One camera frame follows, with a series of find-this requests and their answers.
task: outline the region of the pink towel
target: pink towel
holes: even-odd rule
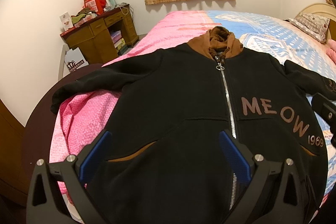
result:
[[[326,54],[330,57],[330,59],[332,61],[334,61],[335,65],[336,65],[336,52],[332,48],[329,48],[329,49],[327,49]]]
[[[330,46],[330,48],[332,48],[336,52],[336,41],[335,40],[329,39],[327,44]]]

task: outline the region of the metal screw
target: metal screw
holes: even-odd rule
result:
[[[292,159],[287,159],[286,160],[286,164],[289,165],[289,166],[292,166],[294,163],[294,161]]]
[[[67,156],[67,161],[68,162],[73,162],[73,161],[75,161],[75,159],[76,159],[75,155],[69,155],[69,156]]]
[[[36,162],[36,164],[37,164],[38,166],[42,166],[42,165],[44,165],[44,159],[39,159],[39,160]]]
[[[264,156],[261,154],[256,154],[254,158],[256,161],[259,161],[259,162],[264,160]]]

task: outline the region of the zipper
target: zipper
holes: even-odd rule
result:
[[[216,69],[219,70],[222,74],[222,80],[223,80],[223,84],[224,84],[224,88],[225,88],[226,102],[227,102],[227,106],[229,108],[231,132],[232,132],[232,136],[236,139],[237,138],[236,125],[235,125],[235,119],[234,119],[233,109],[232,109],[230,95],[229,95],[229,88],[227,86],[227,81],[226,81],[226,77],[225,77],[225,73],[224,73],[225,68],[223,67],[221,60],[217,56],[215,56],[215,60],[218,64],[216,66]],[[233,205],[235,204],[236,191],[237,191],[237,176],[236,176],[235,173],[233,173],[232,192],[231,192],[231,201],[230,201],[229,211],[233,208]]]

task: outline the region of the white box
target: white box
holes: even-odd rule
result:
[[[64,60],[66,66],[70,72],[77,70],[78,68],[85,67],[89,63],[85,60],[81,50],[76,48],[74,50],[69,50],[65,55]]]
[[[69,15],[68,12],[64,13],[59,18],[61,19],[62,26],[63,26],[64,30],[67,31],[68,29],[70,29],[74,26],[72,24],[71,16]]]

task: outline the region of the wooden wardrobe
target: wooden wardrobe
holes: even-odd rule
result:
[[[24,126],[0,100],[0,194],[26,206],[29,181],[21,167]]]

